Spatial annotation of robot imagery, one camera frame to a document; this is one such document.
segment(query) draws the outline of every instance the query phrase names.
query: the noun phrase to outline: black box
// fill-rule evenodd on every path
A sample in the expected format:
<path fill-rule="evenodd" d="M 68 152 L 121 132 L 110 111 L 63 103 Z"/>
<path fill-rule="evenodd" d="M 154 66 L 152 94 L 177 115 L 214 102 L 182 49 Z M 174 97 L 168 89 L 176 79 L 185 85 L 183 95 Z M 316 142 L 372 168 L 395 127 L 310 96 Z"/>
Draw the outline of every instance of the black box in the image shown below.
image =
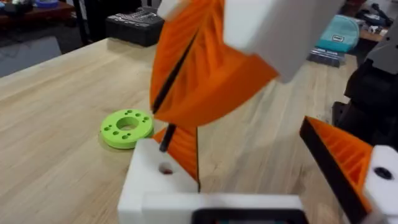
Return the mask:
<path fill-rule="evenodd" d="M 140 7 L 137 12 L 109 16 L 106 18 L 107 36 L 145 47 L 154 45 L 164 23 L 155 12 L 156 9 Z"/>

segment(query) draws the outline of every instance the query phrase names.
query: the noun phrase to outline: mounting hole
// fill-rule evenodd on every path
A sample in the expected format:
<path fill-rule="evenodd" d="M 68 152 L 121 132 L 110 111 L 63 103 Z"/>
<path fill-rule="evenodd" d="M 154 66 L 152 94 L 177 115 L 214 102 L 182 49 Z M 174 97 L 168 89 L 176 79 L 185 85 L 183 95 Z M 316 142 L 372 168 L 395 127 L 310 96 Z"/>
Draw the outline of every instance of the mounting hole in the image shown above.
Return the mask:
<path fill-rule="evenodd" d="M 381 178 L 386 180 L 392 180 L 394 177 L 392 176 L 391 172 L 384 167 L 376 167 L 373 171 Z"/>
<path fill-rule="evenodd" d="M 159 165 L 159 172 L 163 175 L 172 175 L 172 166 L 168 162 L 163 162 Z"/>
<path fill-rule="evenodd" d="M 133 117 L 126 117 L 116 122 L 116 127 L 123 131 L 130 131 L 137 127 L 139 121 Z"/>

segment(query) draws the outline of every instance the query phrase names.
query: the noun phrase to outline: wooden table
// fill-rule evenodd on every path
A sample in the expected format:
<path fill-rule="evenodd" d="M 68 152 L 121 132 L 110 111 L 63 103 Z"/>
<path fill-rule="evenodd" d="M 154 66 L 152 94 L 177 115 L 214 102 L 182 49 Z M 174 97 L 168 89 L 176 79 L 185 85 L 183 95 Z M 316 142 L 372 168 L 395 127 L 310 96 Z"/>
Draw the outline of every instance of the wooden table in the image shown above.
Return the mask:
<path fill-rule="evenodd" d="M 40 9 L 34 7 L 32 11 L 18 18 L 10 18 L 8 16 L 1 15 L 0 25 L 8 25 L 15 22 L 32 21 L 36 19 L 45 19 L 47 17 L 65 18 L 70 17 L 70 13 L 73 11 L 75 11 L 75 8 L 73 6 L 60 1 L 58 2 L 58 6 L 56 8 Z"/>
<path fill-rule="evenodd" d="M 106 39 L 0 79 L 0 223 L 117 223 L 131 151 L 106 147 L 99 128 L 122 108 L 149 112 L 154 54 Z M 299 127 L 304 115 L 330 122 L 355 68 L 307 62 L 200 127 L 203 191 L 299 194 L 311 223 L 342 223 Z"/>
<path fill-rule="evenodd" d="M 372 34 L 366 30 L 361 29 L 361 33 L 359 35 L 360 38 L 365 40 L 371 40 L 374 42 L 380 42 L 383 39 L 383 36 L 380 34 Z"/>

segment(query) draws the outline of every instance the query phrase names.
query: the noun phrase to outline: teal bag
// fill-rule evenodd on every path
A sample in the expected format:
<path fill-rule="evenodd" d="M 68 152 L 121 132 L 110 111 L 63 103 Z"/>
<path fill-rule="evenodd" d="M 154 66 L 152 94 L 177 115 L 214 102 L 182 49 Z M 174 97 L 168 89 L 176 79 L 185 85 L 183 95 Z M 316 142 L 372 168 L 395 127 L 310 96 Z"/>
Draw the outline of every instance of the teal bag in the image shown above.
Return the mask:
<path fill-rule="evenodd" d="M 359 27 L 350 17 L 337 15 L 330 22 L 316 46 L 322 49 L 348 52 L 359 40 Z"/>

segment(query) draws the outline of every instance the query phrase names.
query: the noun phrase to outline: green 3d-printed disc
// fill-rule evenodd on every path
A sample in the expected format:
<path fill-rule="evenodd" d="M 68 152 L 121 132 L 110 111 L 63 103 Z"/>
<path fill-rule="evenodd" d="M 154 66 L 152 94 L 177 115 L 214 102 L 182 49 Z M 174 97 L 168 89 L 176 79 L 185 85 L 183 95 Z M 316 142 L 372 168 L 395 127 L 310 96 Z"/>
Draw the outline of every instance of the green 3d-printed disc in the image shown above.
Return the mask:
<path fill-rule="evenodd" d="M 132 149 L 142 138 L 154 133 L 152 118 L 140 110 L 120 110 L 102 122 L 101 135 L 104 141 L 116 149 Z"/>

